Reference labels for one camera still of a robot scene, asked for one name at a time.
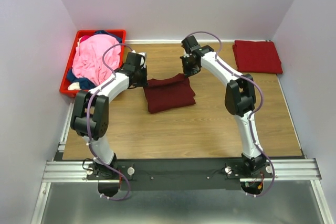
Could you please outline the maroon t shirt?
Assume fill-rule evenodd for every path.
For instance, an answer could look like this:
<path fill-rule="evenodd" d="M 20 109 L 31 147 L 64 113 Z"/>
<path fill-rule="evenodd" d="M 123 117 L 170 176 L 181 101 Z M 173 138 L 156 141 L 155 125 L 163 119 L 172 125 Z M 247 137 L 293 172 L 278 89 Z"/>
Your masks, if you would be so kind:
<path fill-rule="evenodd" d="M 196 104 L 190 80 L 182 73 L 163 80 L 150 79 L 143 90 L 151 114 Z"/>

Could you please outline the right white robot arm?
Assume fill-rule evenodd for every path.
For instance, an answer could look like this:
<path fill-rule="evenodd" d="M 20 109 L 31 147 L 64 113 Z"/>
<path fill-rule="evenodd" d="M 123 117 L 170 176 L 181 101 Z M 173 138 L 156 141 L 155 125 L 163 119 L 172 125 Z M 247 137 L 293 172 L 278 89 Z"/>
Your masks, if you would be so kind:
<path fill-rule="evenodd" d="M 201 46 L 193 35 L 184 38 L 181 46 L 184 54 L 180 59 L 185 76 L 193 76 L 205 68 L 225 86 L 224 105 L 234 116 L 242 141 L 241 171 L 246 177 L 255 177 L 267 163 L 267 159 L 256 129 L 257 87 L 253 77 L 232 68 L 211 46 Z"/>

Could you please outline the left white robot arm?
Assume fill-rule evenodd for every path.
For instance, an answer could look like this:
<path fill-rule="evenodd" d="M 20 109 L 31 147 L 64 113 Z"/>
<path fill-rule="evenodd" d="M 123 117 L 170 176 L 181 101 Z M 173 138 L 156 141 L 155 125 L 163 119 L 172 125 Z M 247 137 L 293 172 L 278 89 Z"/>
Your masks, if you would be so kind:
<path fill-rule="evenodd" d="M 129 52 L 107 81 L 89 91 L 79 91 L 75 97 L 70 127 L 85 140 L 104 179 L 118 173 L 117 157 L 107 140 L 109 105 L 123 91 L 148 85 L 146 60 L 145 52 Z"/>

